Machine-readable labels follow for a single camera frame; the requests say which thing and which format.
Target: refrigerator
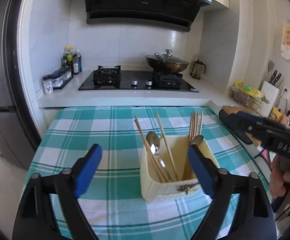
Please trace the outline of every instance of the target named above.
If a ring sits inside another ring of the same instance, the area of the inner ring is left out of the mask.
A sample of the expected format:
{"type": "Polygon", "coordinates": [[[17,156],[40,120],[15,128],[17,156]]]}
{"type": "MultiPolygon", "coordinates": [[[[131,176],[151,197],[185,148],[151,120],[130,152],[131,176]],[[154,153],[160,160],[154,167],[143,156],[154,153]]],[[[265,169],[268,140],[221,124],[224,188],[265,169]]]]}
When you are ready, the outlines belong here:
{"type": "Polygon", "coordinates": [[[28,169],[40,143],[21,86],[17,22],[21,0],[0,0],[0,156],[28,169]]]}

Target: green and white plaid tablecloth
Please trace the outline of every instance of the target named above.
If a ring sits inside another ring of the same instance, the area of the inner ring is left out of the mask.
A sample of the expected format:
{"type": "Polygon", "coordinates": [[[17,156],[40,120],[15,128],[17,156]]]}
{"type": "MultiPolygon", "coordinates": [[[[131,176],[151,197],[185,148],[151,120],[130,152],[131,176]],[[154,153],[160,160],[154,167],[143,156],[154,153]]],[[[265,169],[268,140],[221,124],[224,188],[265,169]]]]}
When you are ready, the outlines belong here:
{"type": "MultiPolygon", "coordinates": [[[[200,190],[177,201],[147,203],[141,196],[140,161],[143,141],[134,124],[139,119],[146,134],[160,134],[158,111],[167,135],[187,135],[191,112],[203,111],[202,134],[219,165],[232,174],[258,173],[265,189],[268,182],[243,146],[226,130],[208,107],[71,107],[61,110],[45,134],[29,169],[30,175],[59,173],[85,156],[94,143],[103,158],[88,191],[79,204],[100,239],[190,239],[202,221],[211,199],[200,190]]],[[[54,212],[64,236],[72,238],[58,197],[52,195],[54,212]]],[[[237,195],[232,196],[219,236],[233,219],[237,195]]]]}

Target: floor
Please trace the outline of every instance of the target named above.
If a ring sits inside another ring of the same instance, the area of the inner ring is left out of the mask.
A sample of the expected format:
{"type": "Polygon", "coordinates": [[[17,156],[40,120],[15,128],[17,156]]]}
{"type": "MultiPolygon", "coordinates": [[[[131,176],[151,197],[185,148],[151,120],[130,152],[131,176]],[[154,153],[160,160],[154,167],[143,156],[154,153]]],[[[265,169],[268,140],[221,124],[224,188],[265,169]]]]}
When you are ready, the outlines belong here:
{"type": "Polygon", "coordinates": [[[0,230],[11,239],[27,171],[0,157],[0,230]]]}

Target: bolt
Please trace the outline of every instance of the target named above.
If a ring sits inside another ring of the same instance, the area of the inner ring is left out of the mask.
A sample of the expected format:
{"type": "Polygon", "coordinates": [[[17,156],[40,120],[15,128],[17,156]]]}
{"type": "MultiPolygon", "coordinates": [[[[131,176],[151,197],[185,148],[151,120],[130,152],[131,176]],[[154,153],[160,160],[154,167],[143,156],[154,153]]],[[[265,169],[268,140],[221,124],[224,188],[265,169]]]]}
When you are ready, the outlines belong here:
{"type": "Polygon", "coordinates": [[[226,174],[228,174],[228,171],[224,168],[220,168],[220,169],[218,169],[218,173],[226,175],[226,174]]]}
{"type": "Polygon", "coordinates": [[[251,176],[253,179],[258,179],[258,174],[255,173],[255,172],[252,172],[252,173],[250,174],[250,176],[251,176]]]}
{"type": "Polygon", "coordinates": [[[31,176],[32,179],[37,179],[39,177],[40,177],[40,174],[38,172],[33,173],[31,176]]]}
{"type": "Polygon", "coordinates": [[[65,168],[62,170],[62,173],[63,174],[69,174],[69,173],[72,173],[72,169],[71,168],[65,168]]]}

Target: knife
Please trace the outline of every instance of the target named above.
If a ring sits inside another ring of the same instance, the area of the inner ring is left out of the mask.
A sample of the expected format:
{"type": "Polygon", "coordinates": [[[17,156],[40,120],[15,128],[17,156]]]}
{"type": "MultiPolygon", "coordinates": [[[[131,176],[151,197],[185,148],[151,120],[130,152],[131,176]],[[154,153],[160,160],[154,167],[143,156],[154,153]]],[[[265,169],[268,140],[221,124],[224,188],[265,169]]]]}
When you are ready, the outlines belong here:
{"type": "Polygon", "coordinates": [[[277,77],[276,77],[276,78],[274,79],[274,81],[272,82],[272,85],[273,85],[273,86],[276,85],[276,83],[279,81],[279,79],[281,78],[281,76],[282,76],[281,73],[279,73],[279,74],[277,75],[277,77]]]}
{"type": "Polygon", "coordinates": [[[277,70],[274,70],[274,73],[271,76],[270,81],[269,81],[270,84],[272,84],[272,82],[274,81],[274,78],[276,77],[276,74],[277,74],[277,70]]]}

